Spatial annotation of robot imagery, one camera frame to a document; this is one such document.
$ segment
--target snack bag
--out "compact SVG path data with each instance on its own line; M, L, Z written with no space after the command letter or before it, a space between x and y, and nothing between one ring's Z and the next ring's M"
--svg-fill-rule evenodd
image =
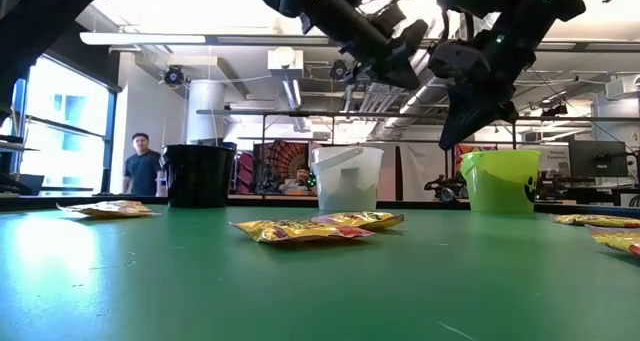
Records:
M371 236L373 232L358 227L336 226L311 220L264 220L232 224L258 242L308 241L322 238Z
M565 225L592 225L602 227L640 227L640 220L604 215L560 215L556 221Z
M100 219L114 219L123 217L145 217L159 215L138 201L104 201L95 204L62 207L65 212L77 212Z
M331 225L355 226L373 231L393 227L402 223L404 221L404 215L394 216L387 212L365 211L318 216L312 220Z
M597 243L640 256L640 228L620 229L590 225L587 225L587 228Z

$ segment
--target white bucket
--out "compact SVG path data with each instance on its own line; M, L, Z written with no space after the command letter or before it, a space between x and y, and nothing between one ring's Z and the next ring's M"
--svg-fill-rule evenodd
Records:
M322 147L313 150L311 167L318 181L320 209L375 210L383 153L371 147Z

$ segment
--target man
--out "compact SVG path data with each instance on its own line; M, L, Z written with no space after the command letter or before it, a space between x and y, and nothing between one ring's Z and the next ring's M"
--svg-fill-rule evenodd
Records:
M298 166L296 169L296 178L289 179L280 185L280 191L285 195L315 195L315 187L309 188L309 168L305 165Z
M136 133L132 141L136 154L125 162L123 192L136 196L166 196L160 154L149 149L149 135Z

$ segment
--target table surface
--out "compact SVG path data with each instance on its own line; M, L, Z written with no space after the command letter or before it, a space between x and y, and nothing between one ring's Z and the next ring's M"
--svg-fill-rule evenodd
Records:
M386 234L274 247L228 222L0 214L2 340L633 340L640 262L548 215L406 211Z

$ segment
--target black bucket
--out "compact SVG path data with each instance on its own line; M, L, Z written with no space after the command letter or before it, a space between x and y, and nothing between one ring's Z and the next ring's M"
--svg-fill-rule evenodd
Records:
M162 168L167 175L170 207L215 208L227 205L231 149L201 145L162 148Z

